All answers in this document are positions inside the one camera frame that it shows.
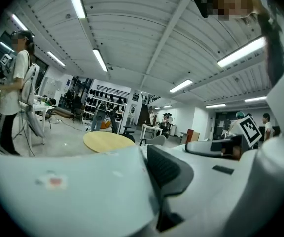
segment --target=ceiling light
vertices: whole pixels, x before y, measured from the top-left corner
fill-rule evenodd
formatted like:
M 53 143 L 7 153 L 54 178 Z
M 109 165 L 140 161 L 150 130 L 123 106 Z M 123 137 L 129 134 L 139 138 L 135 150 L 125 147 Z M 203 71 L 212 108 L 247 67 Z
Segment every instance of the ceiling light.
M 19 20 L 19 18 L 13 14 L 12 18 L 16 21 L 16 23 L 23 29 L 23 30 L 28 30 L 28 28 L 23 24 L 22 21 Z
M 182 88 L 185 88 L 186 86 L 192 84 L 191 80 L 186 80 L 183 83 L 181 83 L 180 85 L 176 86 L 175 88 L 170 90 L 170 93 L 175 93 L 176 91 L 179 91 Z
M 14 50 L 13 50 L 13 49 L 11 49 L 11 48 L 10 48 L 8 45 L 6 45 L 5 43 L 0 42 L 0 45 L 1 45 L 2 47 L 6 48 L 8 51 L 10 51 L 10 52 L 14 52 Z
M 249 98 L 249 99 L 245 99 L 245 102 L 253 102 L 253 101 L 260 101 L 260 100 L 265 100 L 266 97 L 256 97 L 256 98 Z
M 85 12 L 84 12 L 81 0 L 72 0 L 72 3 L 73 3 L 73 6 L 77 13 L 78 18 L 85 18 L 86 16 L 85 16 Z
M 106 68 L 106 65 L 105 65 L 105 63 L 103 61 L 103 58 L 102 58 L 101 53 L 99 52 L 99 50 L 98 49 L 93 49 L 93 52 L 94 52 L 94 55 L 96 56 L 99 64 L 101 65 L 102 69 L 107 72 L 108 70 Z
M 235 51 L 234 53 L 230 54 L 229 56 L 219 60 L 217 63 L 219 64 L 220 67 L 225 67 L 229 64 L 231 64 L 232 62 L 241 59 L 242 57 L 255 52 L 258 49 L 261 49 L 265 46 L 266 41 L 265 41 L 265 37 L 260 37 L 256 40 L 254 40 L 253 42 L 249 43 L 248 45 L 238 49 L 237 51 Z
M 65 67 L 65 64 L 64 64 L 62 61 L 60 61 L 53 53 L 48 52 L 48 54 L 49 54 L 53 59 L 55 59 L 60 65 L 62 65 L 63 67 Z
M 217 107 L 225 107 L 225 104 L 219 104 L 219 105 L 207 105 L 206 108 L 217 108 Z

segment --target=yellow round table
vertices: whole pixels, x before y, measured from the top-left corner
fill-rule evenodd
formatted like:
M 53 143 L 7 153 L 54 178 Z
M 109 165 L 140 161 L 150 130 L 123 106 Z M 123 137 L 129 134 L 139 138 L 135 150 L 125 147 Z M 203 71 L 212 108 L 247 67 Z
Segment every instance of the yellow round table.
M 111 132 L 86 133 L 83 136 L 83 142 L 90 150 L 97 153 L 113 151 L 135 145 L 132 140 Z

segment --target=floor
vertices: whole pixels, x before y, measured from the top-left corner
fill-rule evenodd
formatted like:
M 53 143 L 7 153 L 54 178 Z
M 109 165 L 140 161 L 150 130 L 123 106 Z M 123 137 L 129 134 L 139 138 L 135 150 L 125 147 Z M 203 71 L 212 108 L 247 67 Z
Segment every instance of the floor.
M 19 119 L 21 115 L 17 115 L 13 125 L 13 137 L 19 131 Z M 73 122 L 72 119 L 64 118 L 59 115 L 54 115 L 51 119 L 51 129 L 49 122 L 45 124 L 45 144 L 42 144 L 42 139 L 36 137 L 32 133 L 32 152 L 36 157 L 64 157 L 77 156 L 93 153 L 83 143 L 83 135 L 86 133 L 88 124 L 81 124 L 78 121 Z M 136 144 L 140 143 L 141 128 L 134 128 Z M 151 134 L 146 134 L 146 138 L 150 138 Z M 29 155 L 29 147 L 24 132 L 18 135 L 14 140 L 15 149 L 22 155 Z M 179 145 L 177 137 L 169 137 L 165 143 L 166 147 L 175 147 Z

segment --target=black pants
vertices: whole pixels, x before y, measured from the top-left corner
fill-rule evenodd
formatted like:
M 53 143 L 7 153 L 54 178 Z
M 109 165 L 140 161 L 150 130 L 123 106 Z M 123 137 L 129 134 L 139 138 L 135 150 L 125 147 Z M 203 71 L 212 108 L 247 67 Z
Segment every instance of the black pants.
M 5 155 L 20 155 L 14 147 L 12 139 L 12 129 L 14 119 L 17 113 L 13 115 L 0 114 L 0 152 Z

